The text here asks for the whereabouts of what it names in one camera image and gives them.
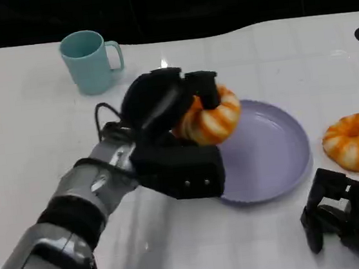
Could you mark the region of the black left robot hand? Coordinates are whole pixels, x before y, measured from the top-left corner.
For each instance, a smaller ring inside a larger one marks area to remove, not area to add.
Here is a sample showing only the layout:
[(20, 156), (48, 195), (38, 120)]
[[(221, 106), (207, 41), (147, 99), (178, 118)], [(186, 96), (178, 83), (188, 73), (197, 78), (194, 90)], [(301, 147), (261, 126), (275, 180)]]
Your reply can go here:
[(121, 121), (142, 142), (157, 141), (173, 130), (196, 98), (204, 109), (214, 109), (221, 98), (214, 71), (182, 73), (179, 67), (159, 68), (132, 82), (121, 104)]

